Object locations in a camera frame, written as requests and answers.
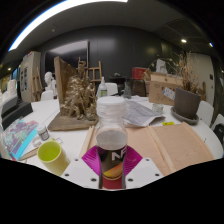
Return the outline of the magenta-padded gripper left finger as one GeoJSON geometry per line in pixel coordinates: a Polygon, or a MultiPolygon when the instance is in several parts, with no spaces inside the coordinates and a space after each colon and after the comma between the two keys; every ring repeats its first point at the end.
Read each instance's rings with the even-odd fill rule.
{"type": "Polygon", "coordinates": [[[97,147],[93,146],[81,158],[73,159],[61,177],[84,188],[101,189],[103,179],[97,147]]]}

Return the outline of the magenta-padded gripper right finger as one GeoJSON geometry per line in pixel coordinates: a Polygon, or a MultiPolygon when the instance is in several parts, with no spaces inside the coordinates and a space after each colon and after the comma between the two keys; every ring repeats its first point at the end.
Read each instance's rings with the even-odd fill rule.
{"type": "Polygon", "coordinates": [[[123,160],[123,189],[140,188],[162,177],[163,174],[151,158],[143,158],[132,147],[127,147],[123,160]]]}

